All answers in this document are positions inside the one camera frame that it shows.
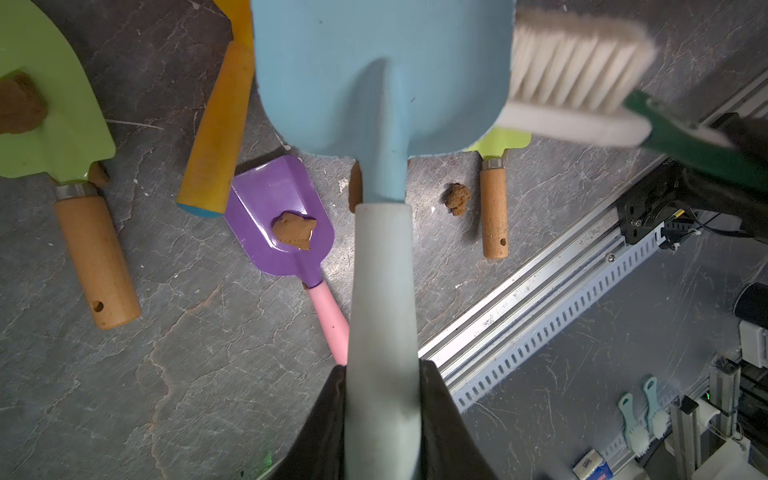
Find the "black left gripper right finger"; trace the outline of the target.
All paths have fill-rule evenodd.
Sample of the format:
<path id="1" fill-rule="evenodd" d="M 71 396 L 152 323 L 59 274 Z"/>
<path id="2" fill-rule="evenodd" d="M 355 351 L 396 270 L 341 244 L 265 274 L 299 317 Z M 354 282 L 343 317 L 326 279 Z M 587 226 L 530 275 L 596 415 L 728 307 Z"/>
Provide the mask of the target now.
<path id="1" fill-rule="evenodd" d="M 496 479 L 437 368 L 419 361 L 423 479 Z"/>

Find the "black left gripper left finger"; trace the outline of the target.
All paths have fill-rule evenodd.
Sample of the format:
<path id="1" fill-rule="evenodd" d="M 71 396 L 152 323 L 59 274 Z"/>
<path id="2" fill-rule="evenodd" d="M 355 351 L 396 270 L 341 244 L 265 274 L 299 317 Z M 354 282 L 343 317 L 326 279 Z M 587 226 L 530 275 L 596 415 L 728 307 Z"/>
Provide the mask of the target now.
<path id="1" fill-rule="evenodd" d="M 343 479 L 346 367 L 335 366 L 271 479 Z"/>

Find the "green trowel wooden handle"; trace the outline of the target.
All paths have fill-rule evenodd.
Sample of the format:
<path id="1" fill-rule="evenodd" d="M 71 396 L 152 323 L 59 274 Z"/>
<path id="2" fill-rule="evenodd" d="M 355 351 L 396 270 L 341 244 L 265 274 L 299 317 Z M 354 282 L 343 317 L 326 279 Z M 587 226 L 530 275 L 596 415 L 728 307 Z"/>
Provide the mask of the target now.
<path id="1" fill-rule="evenodd" d="M 532 135 L 494 127 L 468 148 L 479 154 L 480 210 L 483 255 L 500 260 L 509 254 L 508 200 L 504 155 L 508 150 L 525 149 Z"/>

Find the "blue toy trowel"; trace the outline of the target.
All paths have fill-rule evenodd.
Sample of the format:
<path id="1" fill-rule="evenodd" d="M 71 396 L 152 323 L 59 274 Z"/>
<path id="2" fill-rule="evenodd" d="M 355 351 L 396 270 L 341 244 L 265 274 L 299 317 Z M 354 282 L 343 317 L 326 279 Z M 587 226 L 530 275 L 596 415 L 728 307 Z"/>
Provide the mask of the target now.
<path id="1" fill-rule="evenodd" d="M 509 90 L 511 1 L 255 1 L 256 77 L 276 131 L 360 164 L 344 479 L 420 476 L 417 313 L 408 162 L 462 150 Z"/>

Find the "white cleaning brush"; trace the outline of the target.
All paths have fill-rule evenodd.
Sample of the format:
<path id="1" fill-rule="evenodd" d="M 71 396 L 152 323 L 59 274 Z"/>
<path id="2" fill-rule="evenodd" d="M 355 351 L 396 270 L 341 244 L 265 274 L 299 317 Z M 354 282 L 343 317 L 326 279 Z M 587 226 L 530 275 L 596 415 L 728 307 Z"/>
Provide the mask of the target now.
<path id="1" fill-rule="evenodd" d="M 639 147 L 756 192 L 767 165 L 724 132 L 683 120 L 639 82 L 657 46 L 629 20 L 520 10 L 509 95 L 496 127 L 604 147 Z"/>

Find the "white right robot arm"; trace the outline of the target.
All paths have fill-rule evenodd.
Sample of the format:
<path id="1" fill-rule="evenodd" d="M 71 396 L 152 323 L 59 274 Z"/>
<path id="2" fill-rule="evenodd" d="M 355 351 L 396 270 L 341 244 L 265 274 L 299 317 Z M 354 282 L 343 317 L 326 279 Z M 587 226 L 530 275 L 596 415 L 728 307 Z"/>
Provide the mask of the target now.
<path id="1" fill-rule="evenodd" d="M 724 237 L 767 242 L 765 194 L 707 177 L 674 160 L 661 163 L 632 186 L 619 198 L 617 210 L 621 233 L 631 245 L 666 221 L 678 224 L 664 232 L 666 249 L 682 242 L 694 228 Z M 741 224 L 736 230 L 705 226 L 695 215 L 697 211 L 735 216 Z"/>

